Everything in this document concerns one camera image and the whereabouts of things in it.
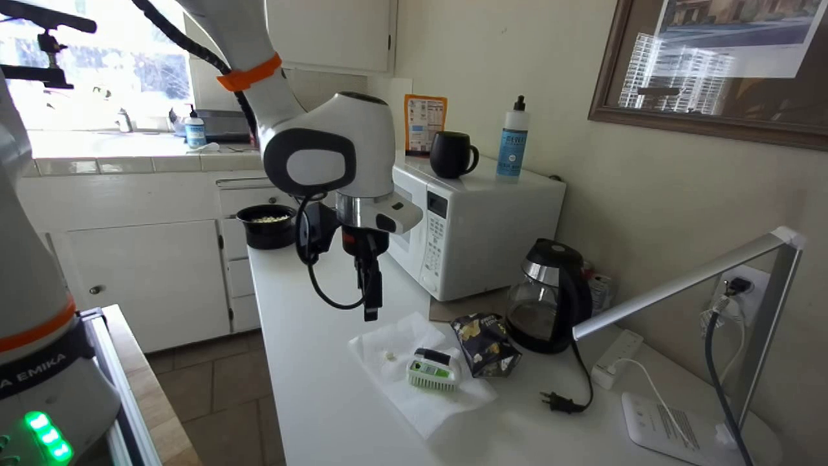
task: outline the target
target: window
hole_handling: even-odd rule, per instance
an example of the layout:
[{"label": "window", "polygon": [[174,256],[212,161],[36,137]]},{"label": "window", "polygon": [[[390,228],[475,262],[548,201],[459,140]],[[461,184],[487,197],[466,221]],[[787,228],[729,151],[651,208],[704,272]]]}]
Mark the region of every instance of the window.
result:
[{"label": "window", "polygon": [[[187,52],[171,45],[131,0],[28,0],[42,7],[74,12],[98,24],[96,34],[56,28],[67,45],[56,55],[74,91],[49,91],[42,84],[12,81],[10,93],[36,144],[38,137],[77,131],[125,135],[169,131],[169,112],[192,100]],[[156,2],[184,25],[177,2]],[[3,19],[0,63],[47,67],[36,47],[38,25]]]}]

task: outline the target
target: wall outlet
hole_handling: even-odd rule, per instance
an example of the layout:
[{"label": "wall outlet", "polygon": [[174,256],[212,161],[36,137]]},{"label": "wall outlet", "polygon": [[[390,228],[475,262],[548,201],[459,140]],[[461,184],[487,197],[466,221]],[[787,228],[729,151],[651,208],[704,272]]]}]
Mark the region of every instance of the wall outlet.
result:
[{"label": "wall outlet", "polygon": [[719,282],[716,282],[716,287],[715,287],[712,304],[716,304],[716,301],[724,295],[728,282],[734,280],[734,276],[742,276],[742,280],[750,282],[750,287],[737,295],[737,304],[741,304],[741,309],[742,309],[742,314],[745,314],[745,324],[748,324],[748,329],[750,329],[750,326],[752,326],[752,319],[756,319],[756,314],[759,314],[759,306],[761,306],[761,301],[764,301],[764,295],[767,295],[769,275],[761,272],[761,269],[752,269],[752,266],[728,269],[724,275],[719,275]]}]

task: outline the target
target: countertop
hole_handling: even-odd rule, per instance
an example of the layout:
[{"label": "countertop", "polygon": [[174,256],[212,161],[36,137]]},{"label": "countertop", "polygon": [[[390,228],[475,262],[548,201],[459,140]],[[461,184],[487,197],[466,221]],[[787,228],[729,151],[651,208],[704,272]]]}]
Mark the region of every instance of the countertop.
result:
[{"label": "countertop", "polygon": [[[363,311],[341,314],[314,295],[292,248],[249,248],[249,260],[288,463],[680,463],[626,438],[622,390],[651,397],[637,370],[623,370],[613,390],[597,390],[587,414],[548,411],[541,390],[585,393],[569,351],[525,351],[509,377],[491,380],[496,402],[448,420],[424,441],[386,402],[346,344],[371,329],[395,326],[408,314],[430,317],[430,295],[380,256],[386,306],[380,322],[364,324]],[[319,276],[334,298],[358,298],[351,260],[341,248],[319,262]],[[435,317],[451,319],[455,311],[439,306]],[[594,361],[609,344],[609,332],[583,342],[585,361]],[[649,366],[672,407],[716,408],[704,384],[660,351],[644,344],[637,357]],[[748,442],[759,459],[770,459],[761,463],[779,463],[779,441],[756,417],[748,420]]]},{"label": "countertop", "polygon": [[105,326],[115,342],[115,350],[125,366],[130,389],[138,399],[138,407],[147,423],[156,451],[165,466],[200,466],[200,455],[190,442],[171,402],[165,399],[144,351],[138,346],[125,314],[111,306],[103,309]]}]

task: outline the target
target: green light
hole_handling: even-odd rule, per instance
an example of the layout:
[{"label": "green light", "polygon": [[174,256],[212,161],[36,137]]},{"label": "green light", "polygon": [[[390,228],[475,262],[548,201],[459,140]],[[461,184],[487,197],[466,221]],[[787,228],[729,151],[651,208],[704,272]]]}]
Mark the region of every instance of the green light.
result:
[{"label": "green light", "polygon": [[51,424],[49,414],[45,411],[25,411],[23,424],[30,433],[30,438],[45,445],[45,454],[49,455],[49,466],[67,466],[74,459],[73,445],[61,438],[59,427]]}]

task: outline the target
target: floor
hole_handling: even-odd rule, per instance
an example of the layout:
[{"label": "floor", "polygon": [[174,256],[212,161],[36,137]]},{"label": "floor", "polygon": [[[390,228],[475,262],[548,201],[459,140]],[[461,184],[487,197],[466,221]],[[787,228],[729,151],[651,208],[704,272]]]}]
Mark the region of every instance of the floor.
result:
[{"label": "floor", "polygon": [[147,361],[205,466],[284,466],[259,332]]}]

